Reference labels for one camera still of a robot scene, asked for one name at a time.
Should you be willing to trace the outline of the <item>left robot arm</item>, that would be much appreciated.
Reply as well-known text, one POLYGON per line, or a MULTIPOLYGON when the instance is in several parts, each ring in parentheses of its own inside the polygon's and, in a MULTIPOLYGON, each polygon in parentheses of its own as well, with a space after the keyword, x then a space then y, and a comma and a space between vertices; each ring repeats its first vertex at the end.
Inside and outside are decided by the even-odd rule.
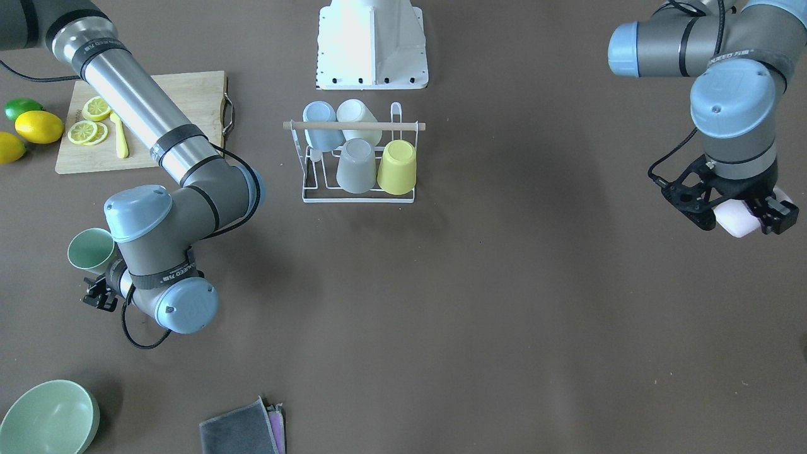
POLYGON ((678 178, 648 177, 704 231, 781 235, 799 216, 777 187, 775 113, 805 48, 804 1, 666 1, 608 44, 625 77, 693 77, 690 115, 703 152, 678 178))

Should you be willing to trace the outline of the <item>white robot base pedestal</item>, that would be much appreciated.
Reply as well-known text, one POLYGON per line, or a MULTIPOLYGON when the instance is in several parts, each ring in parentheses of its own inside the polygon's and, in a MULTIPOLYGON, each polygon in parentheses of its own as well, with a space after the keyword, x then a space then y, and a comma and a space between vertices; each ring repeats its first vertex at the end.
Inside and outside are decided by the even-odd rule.
POLYGON ((317 44, 319 90, 429 85, 424 15, 409 1, 332 1, 319 11, 317 44))

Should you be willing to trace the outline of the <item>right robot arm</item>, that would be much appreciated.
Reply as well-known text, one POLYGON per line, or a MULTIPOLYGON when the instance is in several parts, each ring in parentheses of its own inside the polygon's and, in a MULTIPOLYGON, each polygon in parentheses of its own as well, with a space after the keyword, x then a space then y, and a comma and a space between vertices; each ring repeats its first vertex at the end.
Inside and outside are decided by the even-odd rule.
POLYGON ((126 138, 136 138, 134 168, 161 167, 170 192, 141 185, 107 199, 109 258, 93 265, 98 279, 86 300, 102 306, 110 293, 170 332, 191 334, 211 323, 218 291, 198 270, 193 246, 251 219, 262 205, 259 172, 236 159, 194 124, 119 40, 112 20, 90 1, 3 1, 2 49, 44 48, 109 103, 126 138))

